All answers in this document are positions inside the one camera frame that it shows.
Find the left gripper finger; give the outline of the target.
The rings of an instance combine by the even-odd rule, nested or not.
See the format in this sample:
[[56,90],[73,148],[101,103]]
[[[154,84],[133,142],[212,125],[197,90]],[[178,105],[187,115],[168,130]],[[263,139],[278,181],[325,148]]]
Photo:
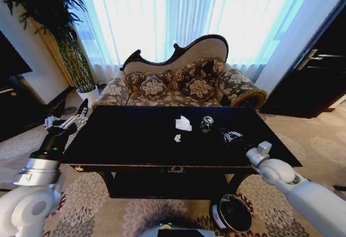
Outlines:
[[44,128],[49,129],[51,127],[59,127],[64,123],[64,120],[61,120],[58,117],[55,116],[48,116],[45,118],[44,121]]
[[87,112],[89,110],[89,100],[85,98],[80,105],[77,114],[71,116],[63,123],[64,130],[75,130],[79,131],[87,123]]

